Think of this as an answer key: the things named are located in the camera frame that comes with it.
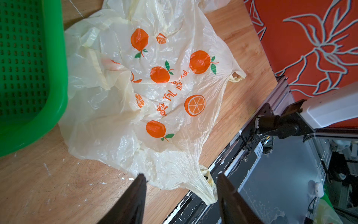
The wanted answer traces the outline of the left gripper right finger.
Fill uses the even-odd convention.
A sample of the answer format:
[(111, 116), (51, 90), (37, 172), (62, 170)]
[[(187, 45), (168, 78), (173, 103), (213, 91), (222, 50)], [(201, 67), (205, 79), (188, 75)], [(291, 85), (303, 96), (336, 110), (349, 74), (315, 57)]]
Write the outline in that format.
[(263, 224), (223, 173), (218, 175), (217, 193), (223, 224)]

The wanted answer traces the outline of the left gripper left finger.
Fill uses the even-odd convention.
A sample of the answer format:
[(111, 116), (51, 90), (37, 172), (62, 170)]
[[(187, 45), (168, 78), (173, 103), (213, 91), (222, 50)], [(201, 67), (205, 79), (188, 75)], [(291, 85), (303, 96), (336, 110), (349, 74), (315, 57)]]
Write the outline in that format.
[(141, 224), (144, 217), (146, 189), (146, 178), (143, 174), (139, 174), (99, 223)]

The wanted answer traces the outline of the white orange-print plastic bag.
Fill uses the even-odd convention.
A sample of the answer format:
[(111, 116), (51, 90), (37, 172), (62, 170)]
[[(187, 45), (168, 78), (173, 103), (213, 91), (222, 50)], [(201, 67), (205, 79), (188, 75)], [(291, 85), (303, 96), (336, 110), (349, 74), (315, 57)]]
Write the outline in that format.
[(104, 1), (65, 31), (69, 153), (206, 204), (216, 185), (199, 164), (228, 81), (245, 78), (205, 13), (227, 1)]

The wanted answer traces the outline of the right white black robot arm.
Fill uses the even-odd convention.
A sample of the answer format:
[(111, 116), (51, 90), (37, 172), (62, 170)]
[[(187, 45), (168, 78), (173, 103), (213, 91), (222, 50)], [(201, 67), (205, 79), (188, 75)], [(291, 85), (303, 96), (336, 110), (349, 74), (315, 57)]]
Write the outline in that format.
[(282, 115), (255, 119), (256, 132), (285, 139), (314, 133), (317, 129), (358, 116), (358, 83), (319, 97), (290, 104)]

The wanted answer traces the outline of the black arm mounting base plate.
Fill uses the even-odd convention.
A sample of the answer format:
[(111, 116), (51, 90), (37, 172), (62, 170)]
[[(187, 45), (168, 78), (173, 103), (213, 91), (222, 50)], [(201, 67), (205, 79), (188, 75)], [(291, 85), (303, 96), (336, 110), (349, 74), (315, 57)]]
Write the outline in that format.
[[(280, 114), (278, 106), (278, 103), (272, 101), (264, 103), (224, 148), (209, 167), (214, 181), (217, 181), (220, 174), (224, 174), (234, 187), (237, 189), (243, 187), (259, 162), (264, 147), (272, 144), (271, 137), (261, 137), (256, 140), (258, 135), (255, 133), (255, 119), (260, 115)], [(164, 223), (219, 224), (221, 223), (219, 204), (206, 205), (193, 192), (188, 192)]]

